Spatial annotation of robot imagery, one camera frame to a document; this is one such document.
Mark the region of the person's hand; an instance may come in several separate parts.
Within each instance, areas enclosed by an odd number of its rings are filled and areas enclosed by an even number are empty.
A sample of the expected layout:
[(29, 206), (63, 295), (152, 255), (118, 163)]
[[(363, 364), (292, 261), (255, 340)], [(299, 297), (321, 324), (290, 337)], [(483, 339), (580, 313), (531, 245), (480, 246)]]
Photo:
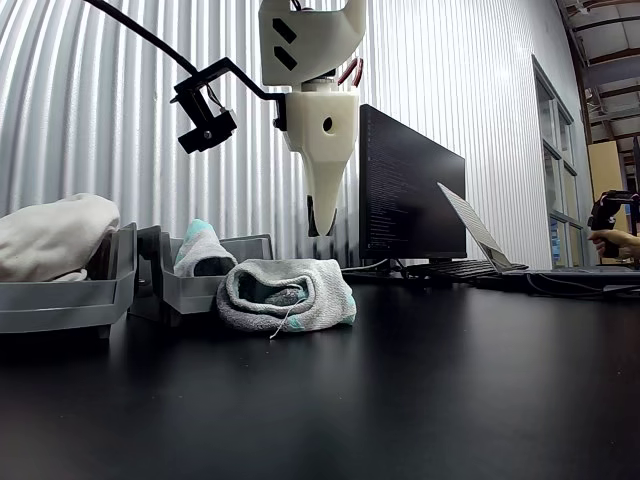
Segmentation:
[(626, 233), (619, 230), (593, 231), (589, 240), (594, 244), (601, 258), (619, 258), (626, 242)]

